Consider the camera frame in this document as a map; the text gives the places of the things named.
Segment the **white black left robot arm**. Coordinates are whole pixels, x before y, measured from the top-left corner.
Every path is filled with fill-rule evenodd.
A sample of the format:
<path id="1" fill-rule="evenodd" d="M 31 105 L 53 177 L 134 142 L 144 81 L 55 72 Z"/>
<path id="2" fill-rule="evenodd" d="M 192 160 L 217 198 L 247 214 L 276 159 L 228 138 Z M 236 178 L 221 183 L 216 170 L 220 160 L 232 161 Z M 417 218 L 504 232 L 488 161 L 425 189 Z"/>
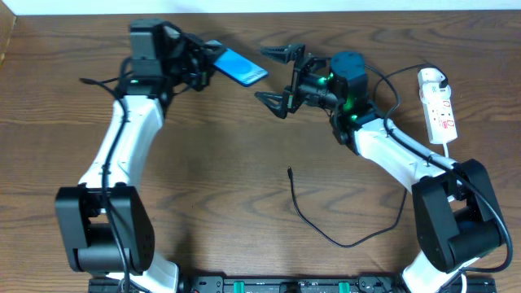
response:
<path id="1" fill-rule="evenodd" d="M 68 263 L 104 279 L 101 292 L 176 292 L 176 264 L 155 250 L 155 231 L 138 190 L 147 155 L 173 99 L 210 83 L 225 47 L 161 19 L 129 26 L 131 53 L 114 81 L 110 125 L 91 166 L 62 187 L 55 212 Z"/>

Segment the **white power strip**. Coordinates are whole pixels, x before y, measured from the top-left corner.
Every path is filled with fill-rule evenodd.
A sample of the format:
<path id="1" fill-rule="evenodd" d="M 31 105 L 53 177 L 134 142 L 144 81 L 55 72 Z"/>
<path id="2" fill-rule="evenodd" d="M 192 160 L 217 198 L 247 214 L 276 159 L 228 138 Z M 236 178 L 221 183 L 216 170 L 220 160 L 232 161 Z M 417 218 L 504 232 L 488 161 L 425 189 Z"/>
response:
<path id="1" fill-rule="evenodd" d="M 419 98 L 432 144 L 446 144 L 458 137 L 448 78 L 437 68 L 418 72 Z"/>

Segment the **blue Galaxy smartphone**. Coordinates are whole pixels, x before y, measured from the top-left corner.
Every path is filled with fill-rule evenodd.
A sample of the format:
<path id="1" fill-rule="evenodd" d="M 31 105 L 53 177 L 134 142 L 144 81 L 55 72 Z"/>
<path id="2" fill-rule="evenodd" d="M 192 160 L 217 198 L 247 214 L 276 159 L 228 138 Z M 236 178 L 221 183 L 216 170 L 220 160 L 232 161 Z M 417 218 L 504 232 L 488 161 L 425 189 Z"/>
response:
<path id="1" fill-rule="evenodd" d="M 225 52 L 214 62 L 217 71 L 244 87 L 254 85 L 269 73 L 251 60 L 225 46 Z"/>

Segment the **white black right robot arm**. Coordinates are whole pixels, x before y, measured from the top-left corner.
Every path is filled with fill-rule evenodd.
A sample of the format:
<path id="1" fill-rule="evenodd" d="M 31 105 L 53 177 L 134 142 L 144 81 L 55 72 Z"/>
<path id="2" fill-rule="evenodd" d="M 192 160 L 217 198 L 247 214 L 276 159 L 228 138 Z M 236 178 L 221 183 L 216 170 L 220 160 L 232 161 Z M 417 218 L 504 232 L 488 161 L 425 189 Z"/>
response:
<path id="1" fill-rule="evenodd" d="M 285 118 L 302 105 L 327 110 L 338 142 L 378 164 L 412 195 L 421 251 L 401 273 L 399 290 L 491 291 L 490 269 L 475 262 L 513 244 L 486 168 L 439 155 L 399 130 L 370 99 L 371 68 L 361 54 L 317 57 L 302 44 L 261 52 L 293 66 L 282 93 L 256 94 L 274 115 Z"/>

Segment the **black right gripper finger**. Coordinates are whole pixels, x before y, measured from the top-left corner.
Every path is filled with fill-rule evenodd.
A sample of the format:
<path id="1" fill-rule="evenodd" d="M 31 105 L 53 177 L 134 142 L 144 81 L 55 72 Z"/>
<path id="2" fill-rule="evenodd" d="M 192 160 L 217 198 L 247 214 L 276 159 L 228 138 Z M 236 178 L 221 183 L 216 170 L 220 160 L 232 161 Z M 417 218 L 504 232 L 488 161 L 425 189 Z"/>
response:
<path id="1" fill-rule="evenodd" d="M 286 46 L 267 46 L 260 49 L 263 56 L 266 56 L 279 63 L 289 63 L 302 58 L 305 51 L 305 44 L 295 43 Z"/>
<path id="2" fill-rule="evenodd" d="M 290 112 L 290 94 L 284 90 L 281 94 L 272 92 L 255 92 L 255 97 L 261 101 L 277 118 L 285 119 Z"/>

